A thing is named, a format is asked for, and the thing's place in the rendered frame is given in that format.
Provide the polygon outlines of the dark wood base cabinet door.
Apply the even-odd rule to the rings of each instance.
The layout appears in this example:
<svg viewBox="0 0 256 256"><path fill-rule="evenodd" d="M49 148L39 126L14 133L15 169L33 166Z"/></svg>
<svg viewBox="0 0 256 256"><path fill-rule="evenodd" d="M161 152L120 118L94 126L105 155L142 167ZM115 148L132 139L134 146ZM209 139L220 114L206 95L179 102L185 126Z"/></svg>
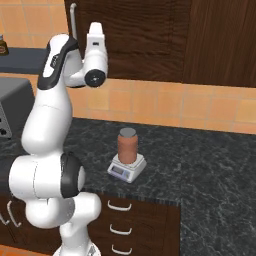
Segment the dark wood base cabinet door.
<svg viewBox="0 0 256 256"><path fill-rule="evenodd" d="M7 211L7 203L12 201L12 212L17 222L16 228ZM0 221L0 244L52 255L61 245L59 229L39 229L32 226L25 216L25 203L4 194L0 194L0 212L10 223L5 226Z"/></svg>

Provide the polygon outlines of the brown bottle with grey cap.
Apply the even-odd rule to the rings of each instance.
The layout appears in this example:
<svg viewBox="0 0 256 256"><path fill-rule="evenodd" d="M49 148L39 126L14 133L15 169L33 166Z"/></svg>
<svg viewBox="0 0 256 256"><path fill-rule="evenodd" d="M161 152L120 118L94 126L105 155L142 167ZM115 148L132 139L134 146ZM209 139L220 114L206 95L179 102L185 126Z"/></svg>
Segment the brown bottle with grey cap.
<svg viewBox="0 0 256 256"><path fill-rule="evenodd" d="M132 164L137 159L138 136L133 128L122 128L118 135L118 159L123 164Z"/></svg>

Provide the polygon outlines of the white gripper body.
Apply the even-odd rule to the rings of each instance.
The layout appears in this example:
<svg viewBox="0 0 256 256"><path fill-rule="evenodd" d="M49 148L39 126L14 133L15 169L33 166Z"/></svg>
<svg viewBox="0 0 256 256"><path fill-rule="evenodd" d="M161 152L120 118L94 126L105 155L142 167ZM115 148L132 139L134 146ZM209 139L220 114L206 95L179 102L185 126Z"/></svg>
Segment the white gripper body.
<svg viewBox="0 0 256 256"><path fill-rule="evenodd" d="M102 24L100 22L92 22L89 27L90 34L102 34Z"/></svg>

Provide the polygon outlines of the grey toaster oven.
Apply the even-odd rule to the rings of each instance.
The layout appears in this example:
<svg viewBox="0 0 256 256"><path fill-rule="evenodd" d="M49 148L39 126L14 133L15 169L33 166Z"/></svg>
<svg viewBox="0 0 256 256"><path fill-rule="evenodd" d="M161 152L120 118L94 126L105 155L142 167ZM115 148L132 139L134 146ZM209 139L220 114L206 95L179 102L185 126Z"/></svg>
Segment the grey toaster oven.
<svg viewBox="0 0 256 256"><path fill-rule="evenodd" d="M0 137L12 138L24 127L34 100L28 79L0 77Z"/></svg>

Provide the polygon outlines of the dark wood drawer front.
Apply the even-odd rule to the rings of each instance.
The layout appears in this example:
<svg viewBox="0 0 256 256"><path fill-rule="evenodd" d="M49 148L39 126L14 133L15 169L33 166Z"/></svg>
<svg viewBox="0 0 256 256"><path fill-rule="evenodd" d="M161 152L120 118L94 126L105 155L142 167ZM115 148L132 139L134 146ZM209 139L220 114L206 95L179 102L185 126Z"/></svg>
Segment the dark wood drawer front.
<svg viewBox="0 0 256 256"><path fill-rule="evenodd" d="M117 230L128 231L130 228L133 230L129 236L116 235L110 232L110 224ZM90 224L90 229L91 232L98 234L135 238L141 241L152 241L154 238L163 237L162 224L123 218L102 217Z"/></svg>
<svg viewBox="0 0 256 256"><path fill-rule="evenodd" d="M126 216L127 218L160 218L164 217L167 213L167 207L165 205L142 202L132 199L116 198L107 195L100 196L102 202L102 212L105 214L115 214ZM107 206L108 200L111 201L112 205L128 207L132 204L132 209L128 212L120 212L111 210Z"/></svg>
<svg viewBox="0 0 256 256"><path fill-rule="evenodd" d="M141 245L128 240L109 240L107 238L95 239L93 243L99 248L101 256L120 256L111 250L111 245L114 244L116 249L129 250L133 248L130 256L163 256L162 248L154 248L149 245Z"/></svg>

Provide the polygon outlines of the white digital scale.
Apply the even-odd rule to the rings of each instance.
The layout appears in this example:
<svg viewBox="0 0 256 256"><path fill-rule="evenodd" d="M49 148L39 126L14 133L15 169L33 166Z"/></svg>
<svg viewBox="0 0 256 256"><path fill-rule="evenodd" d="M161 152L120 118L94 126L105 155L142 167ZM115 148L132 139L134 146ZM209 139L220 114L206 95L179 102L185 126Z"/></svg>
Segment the white digital scale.
<svg viewBox="0 0 256 256"><path fill-rule="evenodd" d="M132 164L124 164L119 161L118 155L112 159L107 172L127 183L132 183L144 170L147 162L143 155L138 154L137 159Z"/></svg>

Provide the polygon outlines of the small brown jar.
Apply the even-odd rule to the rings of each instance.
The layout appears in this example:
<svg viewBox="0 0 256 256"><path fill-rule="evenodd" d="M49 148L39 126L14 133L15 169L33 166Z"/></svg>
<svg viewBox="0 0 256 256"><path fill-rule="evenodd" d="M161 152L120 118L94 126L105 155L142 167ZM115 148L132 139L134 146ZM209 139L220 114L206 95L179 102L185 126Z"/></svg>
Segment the small brown jar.
<svg viewBox="0 0 256 256"><path fill-rule="evenodd" d="M5 56L9 54L7 43L3 39L3 35L0 34L0 55Z"/></svg>

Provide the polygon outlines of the dark grey shelf board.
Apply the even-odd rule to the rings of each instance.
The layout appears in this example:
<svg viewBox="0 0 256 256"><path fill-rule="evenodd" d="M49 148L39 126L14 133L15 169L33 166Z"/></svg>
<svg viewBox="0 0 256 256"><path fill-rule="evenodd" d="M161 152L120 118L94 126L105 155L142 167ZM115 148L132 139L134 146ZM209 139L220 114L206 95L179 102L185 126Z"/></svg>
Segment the dark grey shelf board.
<svg viewBox="0 0 256 256"><path fill-rule="evenodd" d="M0 73L38 75L43 68L46 50L41 48L9 48L9 54L0 56Z"/></svg>

